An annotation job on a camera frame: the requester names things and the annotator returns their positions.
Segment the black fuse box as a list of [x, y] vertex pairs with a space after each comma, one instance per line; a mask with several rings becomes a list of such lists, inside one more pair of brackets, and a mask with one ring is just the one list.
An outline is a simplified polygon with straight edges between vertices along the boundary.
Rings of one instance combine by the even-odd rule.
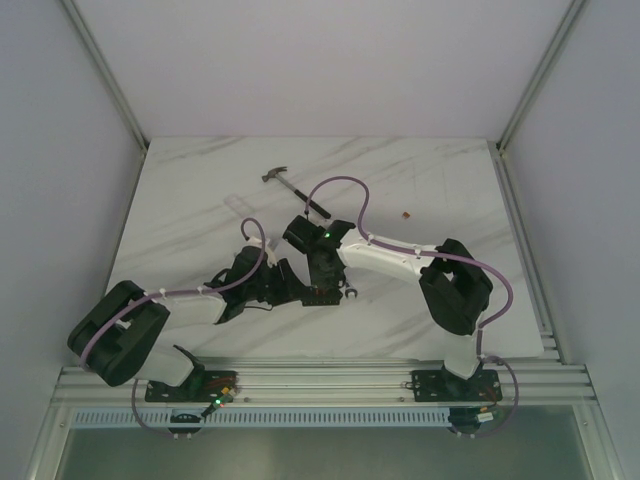
[[337, 306], [343, 294], [339, 288], [319, 288], [307, 286], [301, 290], [300, 302], [303, 307]]

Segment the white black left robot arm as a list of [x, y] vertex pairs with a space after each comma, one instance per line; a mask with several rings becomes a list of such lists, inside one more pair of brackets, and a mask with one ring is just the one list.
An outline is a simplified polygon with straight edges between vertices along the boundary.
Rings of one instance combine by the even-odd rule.
[[287, 260], [272, 261], [269, 254], [252, 238], [230, 267], [196, 289], [147, 293], [123, 280], [73, 328], [67, 346], [111, 387], [142, 379], [168, 385], [182, 402], [195, 401], [204, 390], [204, 367], [186, 341], [175, 338], [177, 330], [227, 323], [257, 303], [315, 306], [323, 300], [317, 283], [304, 284]]

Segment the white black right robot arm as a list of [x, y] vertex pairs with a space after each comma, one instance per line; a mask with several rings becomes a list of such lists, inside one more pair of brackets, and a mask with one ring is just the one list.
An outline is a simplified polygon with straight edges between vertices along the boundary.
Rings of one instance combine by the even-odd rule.
[[455, 400], [479, 389], [482, 371], [476, 353], [476, 327], [489, 306], [493, 284], [464, 245], [448, 239], [424, 256], [421, 246], [392, 243], [364, 234], [354, 223], [328, 227], [297, 216], [283, 239], [307, 259], [311, 285], [323, 292], [346, 283], [347, 269], [363, 269], [416, 285], [431, 319], [445, 331], [443, 367], [435, 385]]

